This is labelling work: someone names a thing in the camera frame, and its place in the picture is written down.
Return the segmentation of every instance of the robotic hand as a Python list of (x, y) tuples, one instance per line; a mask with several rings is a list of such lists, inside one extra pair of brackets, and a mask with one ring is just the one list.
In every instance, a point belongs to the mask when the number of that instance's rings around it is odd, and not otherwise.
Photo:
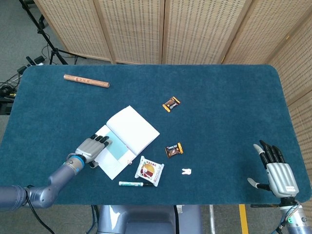
[(247, 180), (255, 188), (272, 191), (276, 197), (281, 199), (279, 207), (283, 217), (275, 231), (281, 234), (282, 228), (287, 226), (289, 234), (312, 234), (305, 212), (300, 202), (295, 200), (299, 189), (292, 169), (276, 146), (270, 146), (262, 140), (260, 144), (263, 149), (256, 144), (253, 146), (267, 171), (269, 184), (260, 184), (251, 178), (247, 178)]
[(19, 185), (0, 187), (0, 211), (15, 210), (21, 206), (30, 208), (48, 208), (53, 205), (59, 192), (75, 177), (88, 163), (92, 168), (98, 164), (94, 159), (110, 143), (108, 136), (92, 135), (81, 143), (75, 153), (69, 154), (64, 162), (49, 176), (46, 187), (23, 188)]

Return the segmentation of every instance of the chocolate candy wrapper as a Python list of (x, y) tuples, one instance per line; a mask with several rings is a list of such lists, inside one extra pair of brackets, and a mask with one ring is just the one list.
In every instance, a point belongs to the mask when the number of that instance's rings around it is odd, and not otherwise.
[(163, 168), (164, 164), (152, 162), (146, 159), (144, 156), (141, 156), (140, 164), (137, 168), (135, 178), (142, 177), (154, 184), (155, 187), (157, 187)]
[(182, 154), (183, 149), (182, 149), (181, 143), (178, 142), (176, 145), (167, 146), (166, 147), (166, 153), (167, 153), (168, 158), (171, 158), (174, 155)]
[(170, 98), (165, 104), (162, 104), (162, 106), (165, 108), (166, 111), (171, 112), (171, 110), (178, 106), (181, 102), (176, 99), (175, 97)]

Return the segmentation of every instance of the open notebook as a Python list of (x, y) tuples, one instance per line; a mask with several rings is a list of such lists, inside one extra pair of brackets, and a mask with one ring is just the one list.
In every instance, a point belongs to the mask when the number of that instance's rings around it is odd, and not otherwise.
[(159, 132), (135, 109), (128, 106), (111, 117), (96, 134), (109, 136), (113, 142), (95, 161), (110, 179), (114, 179), (159, 135)]

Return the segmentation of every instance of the wooden stick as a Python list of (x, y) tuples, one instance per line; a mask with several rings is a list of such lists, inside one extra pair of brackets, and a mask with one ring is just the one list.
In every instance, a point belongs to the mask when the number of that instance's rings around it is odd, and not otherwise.
[(67, 74), (64, 75), (64, 79), (75, 81), (75, 82), (80, 82), (80, 83), (85, 83), (85, 84), (97, 85), (97, 86), (101, 86), (104, 88), (109, 87), (108, 82), (99, 81), (99, 80), (95, 80), (95, 79), (87, 79), (87, 78), (83, 78), (83, 77), (76, 77), (76, 76), (71, 76), (71, 75), (67, 75)]

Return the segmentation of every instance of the tripod stand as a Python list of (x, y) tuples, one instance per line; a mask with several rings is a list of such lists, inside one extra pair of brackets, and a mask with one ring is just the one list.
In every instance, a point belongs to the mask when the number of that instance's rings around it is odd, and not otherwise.
[(70, 53), (70, 52), (67, 52), (67, 51), (64, 51), (64, 50), (60, 50), (56, 47), (54, 47), (54, 45), (52, 44), (52, 42), (50, 41), (50, 39), (47, 37), (46, 33), (44, 32), (44, 30), (40, 27), (40, 25), (38, 24), (38, 22), (36, 21), (35, 17), (33, 16), (33, 14), (30, 12), (30, 10), (28, 9), (27, 5), (24, 3), (23, 0), (19, 0), (19, 2), (21, 3), (23, 9), (27, 12), (28, 16), (30, 17), (30, 19), (32, 20), (32, 22), (35, 24), (35, 26), (37, 27), (37, 32), (39, 34), (41, 34), (44, 39), (47, 41), (48, 45), (51, 47), (51, 58), (50, 58), (50, 65), (52, 64), (53, 62), (53, 57), (54, 55), (58, 57), (58, 59), (60, 60), (60, 62), (63, 64), (63, 65), (68, 65), (68, 63), (65, 61), (65, 59), (59, 54), (60, 52), (62, 53), (65, 53), (65, 54), (68, 54), (68, 55), (72, 55), (72, 56), (75, 56), (76, 59), (75, 59), (75, 64), (76, 64), (76, 61), (77, 61), (77, 58), (80, 57), (80, 58), (83, 58), (83, 59), (86, 59), (86, 57), (82, 57), (82, 56), (79, 56), (79, 55), (75, 55), (73, 53)]

